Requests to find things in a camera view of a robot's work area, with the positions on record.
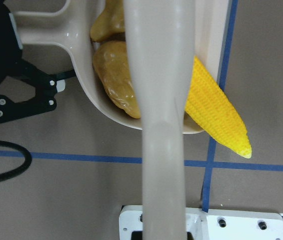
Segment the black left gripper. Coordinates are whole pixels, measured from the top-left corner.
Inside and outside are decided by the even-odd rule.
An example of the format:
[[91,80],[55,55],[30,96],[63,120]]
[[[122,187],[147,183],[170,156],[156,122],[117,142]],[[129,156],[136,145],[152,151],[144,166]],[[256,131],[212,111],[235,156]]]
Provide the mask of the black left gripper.
[[56,94],[65,90],[66,73],[48,74],[21,59],[23,45],[14,15],[0,0],[0,86],[6,78],[20,82],[12,94],[0,92],[0,123],[8,123],[57,108]]

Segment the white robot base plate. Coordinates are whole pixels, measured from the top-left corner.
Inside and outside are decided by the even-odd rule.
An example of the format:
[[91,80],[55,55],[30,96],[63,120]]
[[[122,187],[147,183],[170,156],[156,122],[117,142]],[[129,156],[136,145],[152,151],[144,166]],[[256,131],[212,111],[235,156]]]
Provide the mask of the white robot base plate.
[[[283,240],[283,213],[187,207],[188,240]],[[119,238],[143,238],[141,205],[125,205],[119,214]]]

